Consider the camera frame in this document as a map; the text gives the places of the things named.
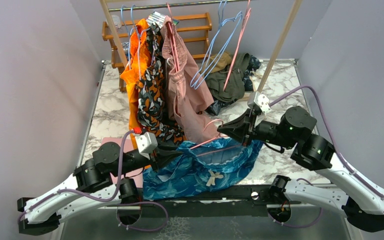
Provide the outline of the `blue patterned shorts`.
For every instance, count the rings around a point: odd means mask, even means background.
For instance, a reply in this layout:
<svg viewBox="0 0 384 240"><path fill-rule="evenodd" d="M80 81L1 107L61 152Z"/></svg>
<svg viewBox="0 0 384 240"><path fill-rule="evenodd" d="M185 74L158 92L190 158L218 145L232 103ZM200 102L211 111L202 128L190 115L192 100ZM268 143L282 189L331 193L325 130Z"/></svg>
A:
<svg viewBox="0 0 384 240"><path fill-rule="evenodd" d="M253 140L243 146L231 138L217 138L201 146L184 141L177 148L182 154L167 166L143 172L143 198L177 199L227 189L249 175L263 145Z"/></svg>

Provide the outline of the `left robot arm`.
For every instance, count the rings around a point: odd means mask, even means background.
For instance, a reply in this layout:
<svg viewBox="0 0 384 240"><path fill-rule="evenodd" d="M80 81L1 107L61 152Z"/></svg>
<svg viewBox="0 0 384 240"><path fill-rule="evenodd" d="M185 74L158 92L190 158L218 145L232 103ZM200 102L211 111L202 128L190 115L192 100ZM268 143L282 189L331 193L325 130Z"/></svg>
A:
<svg viewBox="0 0 384 240"><path fill-rule="evenodd" d="M149 155L140 154L130 139L121 150L121 141L103 143L92 157L77 167L58 186L38 197L17 200L18 232L40 236L56 230L66 220L85 211L141 202L142 188L127 174L151 166L161 170L182 155L176 147L157 147Z"/></svg>

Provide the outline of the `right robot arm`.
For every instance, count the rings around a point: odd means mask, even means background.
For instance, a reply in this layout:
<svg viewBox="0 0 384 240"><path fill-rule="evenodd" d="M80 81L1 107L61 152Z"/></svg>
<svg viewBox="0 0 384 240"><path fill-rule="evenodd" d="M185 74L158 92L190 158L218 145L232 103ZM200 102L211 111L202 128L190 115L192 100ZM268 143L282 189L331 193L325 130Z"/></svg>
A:
<svg viewBox="0 0 384 240"><path fill-rule="evenodd" d="M360 230L384 230L384 188L359 175L332 143L313 133L314 117L300 106L287 109L279 123L257 122L257 115L257 110L247 109L217 130L243 146L257 142L278 153L292 150L291 159L299 166L335 185L335 189L319 188L277 175L268 190L272 202L311 204L339 214Z"/></svg>

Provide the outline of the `camouflage patterned shorts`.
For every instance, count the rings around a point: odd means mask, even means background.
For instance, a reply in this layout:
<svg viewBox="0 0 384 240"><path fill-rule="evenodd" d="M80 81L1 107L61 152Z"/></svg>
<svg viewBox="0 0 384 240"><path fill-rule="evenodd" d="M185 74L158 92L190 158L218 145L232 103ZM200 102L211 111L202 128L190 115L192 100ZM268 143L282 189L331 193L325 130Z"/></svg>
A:
<svg viewBox="0 0 384 240"><path fill-rule="evenodd" d="M137 84L137 119L144 128L155 134L159 142L177 146L186 140L186 136L177 122L168 116L163 43L160 27L152 23L145 39L145 45L151 53L150 64Z"/></svg>

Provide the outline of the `pink shorts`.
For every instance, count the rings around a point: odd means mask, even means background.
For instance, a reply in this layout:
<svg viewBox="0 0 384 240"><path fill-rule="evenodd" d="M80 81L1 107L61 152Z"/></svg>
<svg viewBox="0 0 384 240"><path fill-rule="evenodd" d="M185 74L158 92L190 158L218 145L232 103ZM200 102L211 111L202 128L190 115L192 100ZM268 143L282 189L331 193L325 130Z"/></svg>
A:
<svg viewBox="0 0 384 240"><path fill-rule="evenodd" d="M166 74L168 116L179 124L188 141L200 144L218 134L215 124L204 130L206 124L211 121L205 110L214 102L214 99L205 82L197 90L190 86L190 82L199 68L184 40L177 33L176 26L172 24L180 67L176 72L170 45L171 39L166 27L168 21L170 21L169 16L166 17L163 24L164 42L162 46L162 57L168 64Z"/></svg>

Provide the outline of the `hanger holding pink shorts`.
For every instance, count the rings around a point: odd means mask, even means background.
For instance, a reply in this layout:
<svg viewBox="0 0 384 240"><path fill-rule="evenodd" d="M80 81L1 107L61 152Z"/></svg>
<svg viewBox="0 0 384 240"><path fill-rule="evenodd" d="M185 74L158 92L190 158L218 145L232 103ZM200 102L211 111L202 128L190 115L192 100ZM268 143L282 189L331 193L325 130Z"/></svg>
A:
<svg viewBox="0 0 384 240"><path fill-rule="evenodd" d="M176 39L175 39L174 29L173 29L173 23L174 23L173 15L172 15L172 11L171 11L171 8L170 8L170 5L168 2L166 2L166 7L168 9L170 21L168 21L165 25L168 28L168 36L171 40L170 47L171 47L171 51L172 51L175 71L178 72L180 70L180 64L179 64L179 56L178 56L178 52L177 52Z"/></svg>

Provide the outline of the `orange shorts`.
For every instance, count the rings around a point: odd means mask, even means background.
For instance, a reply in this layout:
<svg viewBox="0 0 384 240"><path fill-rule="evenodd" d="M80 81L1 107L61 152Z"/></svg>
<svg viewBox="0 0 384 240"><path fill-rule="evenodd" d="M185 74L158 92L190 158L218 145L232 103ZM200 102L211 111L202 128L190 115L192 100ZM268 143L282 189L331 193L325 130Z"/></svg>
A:
<svg viewBox="0 0 384 240"><path fill-rule="evenodd" d="M140 40L140 65L141 65L141 77L144 76L145 70L151 65L153 49L149 43L149 37L153 33L146 19L141 19L136 24L139 33L141 33ZM120 78L126 83L126 92L129 107L129 122L128 129L133 130L135 128L146 129L138 119L139 112L139 76L138 76L138 62L137 62L137 48L138 40L135 30L129 39L130 43L130 60L129 65L120 74Z"/></svg>

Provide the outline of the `dark navy patterned garment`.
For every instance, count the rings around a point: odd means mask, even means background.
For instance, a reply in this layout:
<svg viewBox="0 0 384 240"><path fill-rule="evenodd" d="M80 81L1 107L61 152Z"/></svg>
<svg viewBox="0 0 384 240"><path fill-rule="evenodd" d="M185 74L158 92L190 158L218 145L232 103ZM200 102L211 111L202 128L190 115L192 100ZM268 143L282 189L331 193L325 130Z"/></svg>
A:
<svg viewBox="0 0 384 240"><path fill-rule="evenodd" d="M244 77L242 79L245 87L245 93L246 92L253 92L254 91L254 85L251 80L251 76L254 74L256 70L258 70L261 66L261 63L258 58L254 57L253 55L250 54L250 60L248 64L248 68L244 73ZM236 101L231 101L231 102L222 102L220 100L217 100L213 97L214 102L205 110L208 114L217 116L222 108L227 107Z"/></svg>

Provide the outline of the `olive green garment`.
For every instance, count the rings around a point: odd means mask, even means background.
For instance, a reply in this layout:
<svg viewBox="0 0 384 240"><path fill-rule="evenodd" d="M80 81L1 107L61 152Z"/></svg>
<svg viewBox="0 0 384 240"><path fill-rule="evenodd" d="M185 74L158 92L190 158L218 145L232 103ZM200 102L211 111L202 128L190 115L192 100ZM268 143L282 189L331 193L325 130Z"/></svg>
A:
<svg viewBox="0 0 384 240"><path fill-rule="evenodd" d="M237 101L245 95L245 84L243 77L249 66L251 56L249 53L239 53L230 72L226 88L224 89L228 77L230 65L224 70L210 73L205 78L206 85L211 95L221 102L229 103Z"/></svg>

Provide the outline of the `tan garment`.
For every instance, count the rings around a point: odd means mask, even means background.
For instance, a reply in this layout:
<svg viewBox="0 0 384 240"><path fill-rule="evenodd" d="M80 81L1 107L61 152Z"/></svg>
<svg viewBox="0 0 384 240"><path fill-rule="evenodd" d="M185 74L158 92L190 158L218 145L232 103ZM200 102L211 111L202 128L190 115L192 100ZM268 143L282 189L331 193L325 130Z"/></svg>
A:
<svg viewBox="0 0 384 240"><path fill-rule="evenodd" d="M212 55L206 62L202 64L203 74L212 74L215 72L222 71L226 66L232 63L233 56L228 52L223 52L219 55Z"/></svg>

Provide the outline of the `blue lidded jar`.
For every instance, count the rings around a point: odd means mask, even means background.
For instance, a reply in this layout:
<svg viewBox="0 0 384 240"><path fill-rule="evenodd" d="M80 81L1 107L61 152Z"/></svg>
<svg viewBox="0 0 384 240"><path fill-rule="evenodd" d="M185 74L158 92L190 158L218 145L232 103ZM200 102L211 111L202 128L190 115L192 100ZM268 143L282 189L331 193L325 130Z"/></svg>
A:
<svg viewBox="0 0 384 240"><path fill-rule="evenodd" d="M126 59L130 60L130 43L128 41L122 42L123 51L125 53Z"/></svg>

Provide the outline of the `wooden shelf unit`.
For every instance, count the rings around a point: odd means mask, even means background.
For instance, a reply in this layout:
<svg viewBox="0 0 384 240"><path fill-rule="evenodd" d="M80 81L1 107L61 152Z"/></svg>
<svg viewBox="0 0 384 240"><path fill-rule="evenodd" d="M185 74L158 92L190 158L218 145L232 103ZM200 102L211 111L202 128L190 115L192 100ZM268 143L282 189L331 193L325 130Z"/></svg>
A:
<svg viewBox="0 0 384 240"><path fill-rule="evenodd" d="M208 12L199 13L198 18L196 19L183 19L183 16L190 15L180 15L175 16L174 19L178 20L179 23L176 25L178 34L183 39L186 48L192 55L193 59L196 61L201 61L204 59L205 53L210 45L210 31L213 29L212 19ZM131 31L132 25L127 25L121 28L120 35L127 34ZM111 46L111 66L114 69L117 69L119 73L122 73L124 68L118 52L115 49L116 46L113 42L111 36L111 30L108 27L106 22L102 23L102 39L108 41ZM120 37L120 41L128 42L129 37Z"/></svg>

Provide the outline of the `clear plastic cup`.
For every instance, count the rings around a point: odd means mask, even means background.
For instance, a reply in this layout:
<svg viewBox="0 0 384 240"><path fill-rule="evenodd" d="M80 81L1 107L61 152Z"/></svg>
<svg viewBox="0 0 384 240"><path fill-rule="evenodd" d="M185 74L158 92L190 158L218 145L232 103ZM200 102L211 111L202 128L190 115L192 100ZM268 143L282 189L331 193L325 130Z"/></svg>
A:
<svg viewBox="0 0 384 240"><path fill-rule="evenodd" d="M122 32L121 28L123 27L121 18L118 15L114 15L114 14L112 14L111 17L112 17L112 21L114 23L115 29L117 30L118 33L121 33Z"/></svg>

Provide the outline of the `wooden clothes rack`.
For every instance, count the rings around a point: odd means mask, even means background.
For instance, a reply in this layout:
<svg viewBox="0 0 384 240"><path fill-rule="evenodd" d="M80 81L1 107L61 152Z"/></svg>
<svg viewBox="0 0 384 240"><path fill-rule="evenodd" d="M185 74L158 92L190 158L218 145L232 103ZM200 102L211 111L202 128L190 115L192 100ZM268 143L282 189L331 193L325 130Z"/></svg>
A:
<svg viewBox="0 0 384 240"><path fill-rule="evenodd" d="M110 29L110 32L111 32L111 36L112 36L112 40L116 46L116 48L114 48L115 50L117 50L118 52L118 56L119 58L121 59L121 62L122 62L122 66L123 67L126 67L129 63L129 61L127 60L126 58L126 55L125 55L125 52L123 50L123 46L122 46L122 42L120 40L120 37L128 37L129 38L129 34L126 33L126 34L122 34L120 35L115 26L114 26L114 23L113 23L113 20L112 20L112 17L111 17L111 14L110 12L117 12L117 11L129 11L131 8L128 8L128 7L121 7L121 8L112 8L112 9L109 9L108 7L108 3L121 3L121 2L125 2L124 0L100 0L99 1L100 4L101 4L101 7L102 7L102 10L104 12L104 15L105 15L105 18L106 18L106 24L107 26L109 27ZM281 49L283 47L283 44L287 38L287 35L292 27L292 24L296 18L296 15L300 9L300 6L302 4L302 0L295 0L293 5L292 5L292 8L289 12L289 15L287 17L287 20L286 20L286 23L280 33L280 36L274 46L274 49L273 49L273 52L270 56L270 59L268 61L268 64L267 64L267 67L265 69L265 72L263 74L263 76L260 78L260 81L259 81L259 85L258 85L258 88L257 88L257 92L260 92L262 93L262 90L263 90L263 87L264 85L266 84L267 82L267 79L269 78L269 75L270 75L270 72L273 68L273 65L275 63L275 61L277 60L278 58L278 55L279 53L281 52ZM211 0L211 1L195 1L195 2L184 2L184 3L169 3L169 6L171 6L172 8L174 7L188 7L188 6L203 6L203 5L211 5L211 4L216 4L218 3L218 1L216 0ZM146 5L146 6L136 6L133 10L148 10L148 9L161 9L161 8L167 8L167 5L165 3L164 4L159 4L159 5ZM197 19L198 18L198 14L195 14L195 15L187 15L187 16L182 16L182 19L185 19L185 20L193 20L193 19ZM122 23L123 26L127 26L127 25L132 25L133 26L133 22L132 20L128 22L128 24L126 23ZM239 99L240 102L243 102L243 101L247 101L248 98L249 98L249 95L250 93L246 93L245 96L241 99Z"/></svg>

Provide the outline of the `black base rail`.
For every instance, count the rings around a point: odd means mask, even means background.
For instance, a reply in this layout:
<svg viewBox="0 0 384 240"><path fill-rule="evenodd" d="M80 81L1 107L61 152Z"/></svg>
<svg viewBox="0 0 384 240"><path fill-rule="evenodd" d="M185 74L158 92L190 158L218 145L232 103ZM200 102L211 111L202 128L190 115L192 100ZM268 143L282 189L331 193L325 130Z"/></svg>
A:
<svg viewBox="0 0 384 240"><path fill-rule="evenodd" d="M279 208L285 200L272 195L270 186L235 185L196 196L157 200L168 216L198 217L267 217L268 208Z"/></svg>

